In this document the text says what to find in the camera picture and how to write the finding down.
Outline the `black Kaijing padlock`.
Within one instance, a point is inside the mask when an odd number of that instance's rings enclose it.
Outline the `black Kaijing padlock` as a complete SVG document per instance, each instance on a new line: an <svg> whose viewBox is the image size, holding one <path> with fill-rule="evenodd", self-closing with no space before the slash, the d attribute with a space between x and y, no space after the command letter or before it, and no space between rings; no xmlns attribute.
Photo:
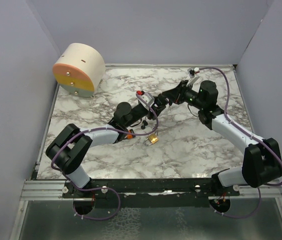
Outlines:
<svg viewBox="0 0 282 240"><path fill-rule="evenodd" d="M155 98L155 107L156 111L162 111L166 108L166 105L169 103L169 100L162 94L159 94Z"/></svg>

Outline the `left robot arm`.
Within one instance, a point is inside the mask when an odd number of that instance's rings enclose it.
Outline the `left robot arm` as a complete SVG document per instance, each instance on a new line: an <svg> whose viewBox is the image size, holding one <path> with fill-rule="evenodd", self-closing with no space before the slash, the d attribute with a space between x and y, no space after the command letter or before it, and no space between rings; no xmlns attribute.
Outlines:
<svg viewBox="0 0 282 240"><path fill-rule="evenodd" d="M139 97L135 107L127 102L119 103L113 118L102 127L82 129L73 123L68 124L45 151L45 155L51 160L51 168L61 172L74 185L78 196L88 196L91 193L91 177L81 166L88 150L96 146L116 144L128 135L143 136L143 133L134 133L127 128L144 117L156 121L150 131L153 134L158 128L158 116L168 103L161 95L143 95Z"/></svg>

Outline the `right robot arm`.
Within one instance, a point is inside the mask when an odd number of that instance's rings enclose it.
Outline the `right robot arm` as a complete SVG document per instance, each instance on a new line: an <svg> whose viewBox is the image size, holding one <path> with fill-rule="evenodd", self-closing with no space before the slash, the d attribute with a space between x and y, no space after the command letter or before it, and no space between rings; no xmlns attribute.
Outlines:
<svg viewBox="0 0 282 240"><path fill-rule="evenodd" d="M211 192L224 194L229 186L249 185L257 188L282 176L280 149L273 138L263 139L238 125L217 104L218 90L213 81L205 80L198 92L186 80L175 88L164 91L162 96L169 104L187 103L197 108L200 122L235 145L244 155L241 167L230 168L212 177Z"/></svg>

